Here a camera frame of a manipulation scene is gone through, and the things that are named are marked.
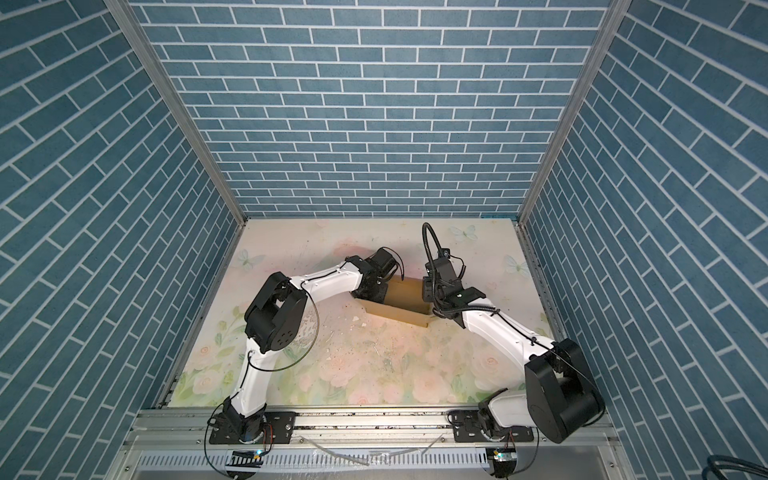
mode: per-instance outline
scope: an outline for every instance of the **black mounting plate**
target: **black mounting plate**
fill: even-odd
[[[449,416],[453,424],[454,442],[476,443],[494,441],[483,434],[477,410],[452,410]],[[530,427],[512,426],[509,429],[512,431],[512,439],[515,442],[533,442],[533,430]]]
[[[296,422],[296,413],[294,412],[266,412],[266,424],[272,426],[272,443],[281,445],[290,443],[293,435],[293,424]],[[230,426],[227,417],[223,413],[217,413],[211,420],[210,425],[213,431],[210,433],[208,443],[211,445],[238,445],[242,446],[238,439],[238,434]],[[263,443],[261,437],[257,439],[258,443]]]

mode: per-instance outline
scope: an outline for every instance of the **open cardboard box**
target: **open cardboard box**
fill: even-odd
[[[406,277],[401,280],[399,276],[394,276],[388,282],[384,303],[358,301],[367,313],[412,325],[427,327],[437,318],[432,315],[432,304],[422,300],[421,279]]]

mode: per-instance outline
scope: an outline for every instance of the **blue brick wall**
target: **blue brick wall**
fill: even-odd
[[[634,0],[530,219],[645,478],[768,463],[767,25]]]
[[[131,2],[249,216],[477,217],[517,213],[608,0],[258,3]]]
[[[0,478],[91,478],[235,225],[101,0],[0,12]]]

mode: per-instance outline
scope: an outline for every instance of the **floral tabletop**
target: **floral tabletop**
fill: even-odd
[[[552,336],[509,220],[431,219],[443,247],[464,259],[476,286],[510,316]],[[406,276],[425,274],[421,219],[251,220],[184,366],[171,407],[215,406],[232,393],[243,364],[243,313],[273,272],[303,275],[379,247],[402,256]],[[497,389],[525,389],[523,372],[494,346],[452,320],[428,328],[366,313],[348,293],[317,304],[318,340],[298,365],[272,375],[270,405],[413,405],[477,402]],[[280,354],[287,366],[309,345],[311,304]]]

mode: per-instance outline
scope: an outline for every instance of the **robotic arm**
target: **robotic arm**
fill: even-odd
[[[436,258],[429,249],[428,232],[437,246]],[[525,372],[526,392],[502,390],[480,403],[479,420],[489,436],[503,436],[513,425],[535,425],[551,441],[560,443],[604,411],[603,399],[576,343],[569,339],[556,343],[540,336],[501,312],[483,292],[464,288],[465,268],[456,275],[450,250],[440,247],[428,223],[422,227],[422,239],[429,259],[423,279],[424,301],[433,304],[435,315],[479,334]],[[246,310],[246,362],[238,387],[224,400],[223,413],[241,442],[256,441],[263,431],[266,388],[277,353],[296,337],[307,298],[316,303],[351,292],[356,298],[381,303],[397,266],[392,255],[381,248],[366,259],[348,257],[310,275],[288,277],[277,272],[269,276]]]

